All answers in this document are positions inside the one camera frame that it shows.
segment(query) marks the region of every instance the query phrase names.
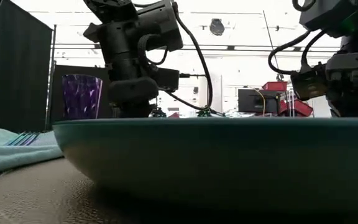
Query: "purple glass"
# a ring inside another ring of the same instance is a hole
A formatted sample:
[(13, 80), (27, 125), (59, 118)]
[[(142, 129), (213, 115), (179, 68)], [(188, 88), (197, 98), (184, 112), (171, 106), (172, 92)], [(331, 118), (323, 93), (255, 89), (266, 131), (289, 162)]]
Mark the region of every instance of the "purple glass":
[(103, 81), (90, 75), (63, 76), (63, 119), (98, 118)]

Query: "yellow cable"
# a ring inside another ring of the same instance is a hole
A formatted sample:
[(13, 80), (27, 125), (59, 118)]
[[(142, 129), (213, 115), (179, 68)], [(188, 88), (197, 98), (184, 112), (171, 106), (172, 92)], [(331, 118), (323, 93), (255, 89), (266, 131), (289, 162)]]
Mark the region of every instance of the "yellow cable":
[(257, 89), (254, 89), (257, 93), (259, 93), (259, 95), (262, 97), (262, 99), (264, 99), (264, 112), (263, 112), (263, 116), (265, 116), (265, 112), (266, 112), (266, 99), (264, 97), (263, 94), (261, 94), (261, 92)]

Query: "table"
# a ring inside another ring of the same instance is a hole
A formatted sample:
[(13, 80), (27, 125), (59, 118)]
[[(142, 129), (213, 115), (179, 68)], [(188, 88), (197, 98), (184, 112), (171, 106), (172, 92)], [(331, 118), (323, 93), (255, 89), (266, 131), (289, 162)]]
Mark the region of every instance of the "table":
[(358, 214), (246, 214), (185, 208), (116, 195), (65, 159), (0, 175), (0, 223), (358, 223)]

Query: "cloth napkin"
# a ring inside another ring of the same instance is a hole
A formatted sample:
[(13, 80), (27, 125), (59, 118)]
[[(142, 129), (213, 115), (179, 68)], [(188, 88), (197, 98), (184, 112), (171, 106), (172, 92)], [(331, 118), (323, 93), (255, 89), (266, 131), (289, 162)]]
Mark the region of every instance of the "cloth napkin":
[(0, 129), (0, 172), (63, 156), (53, 131), (40, 134), (29, 146), (5, 146), (18, 134)]

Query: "fork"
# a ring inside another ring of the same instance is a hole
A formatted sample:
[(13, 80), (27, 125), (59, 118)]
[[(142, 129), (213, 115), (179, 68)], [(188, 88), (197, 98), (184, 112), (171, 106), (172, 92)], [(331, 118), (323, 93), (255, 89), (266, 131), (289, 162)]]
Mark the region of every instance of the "fork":
[(29, 146), (32, 144), (40, 135), (40, 133), (23, 132), (18, 137), (7, 142), (5, 146)]

